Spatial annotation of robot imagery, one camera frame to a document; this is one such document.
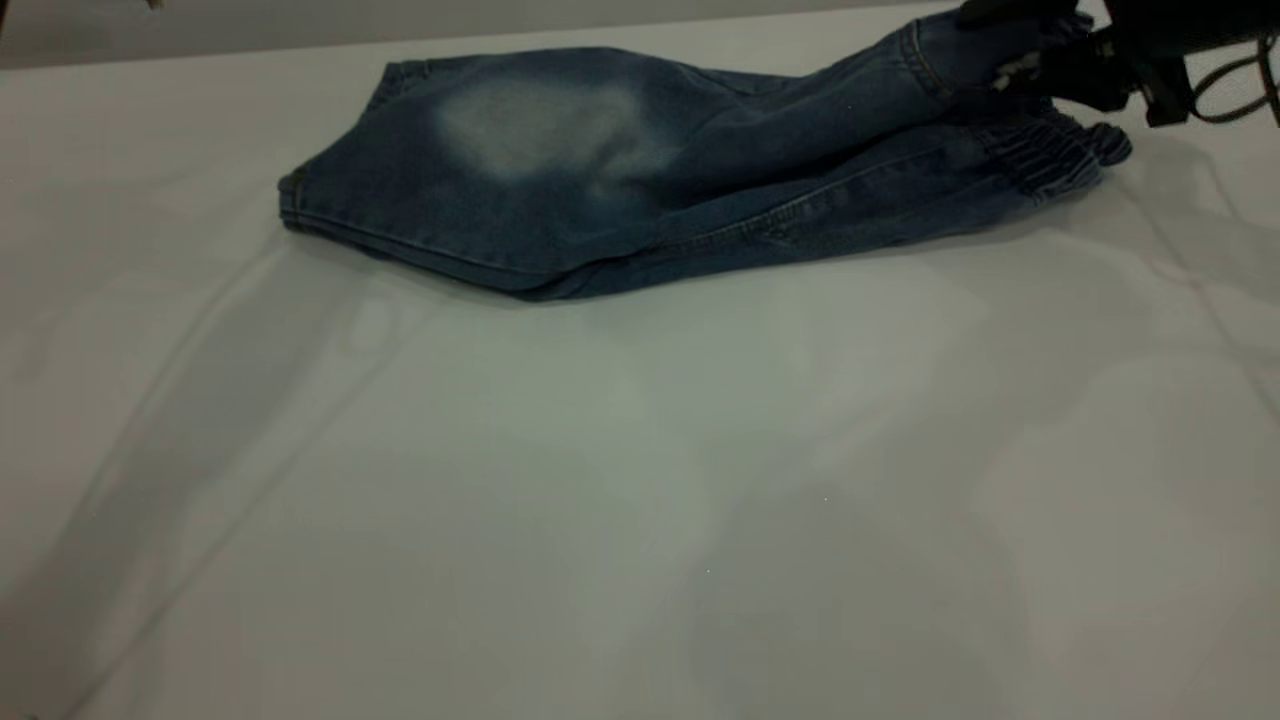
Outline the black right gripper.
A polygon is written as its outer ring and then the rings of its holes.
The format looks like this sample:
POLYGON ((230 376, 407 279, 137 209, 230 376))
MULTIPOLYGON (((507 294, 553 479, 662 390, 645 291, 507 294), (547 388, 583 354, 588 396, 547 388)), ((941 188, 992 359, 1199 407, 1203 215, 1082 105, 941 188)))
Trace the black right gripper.
MULTIPOLYGON (((1076 12, 1075 0, 970 0, 957 12, 957 28, 982 29, 1024 20, 1047 20, 1076 12)), ((1051 96, 1112 113, 1129 97, 1146 100, 1151 127, 1190 118, 1187 50, 1138 29, 1096 31, 1062 46, 1028 53, 995 69, 997 94, 1051 96)))

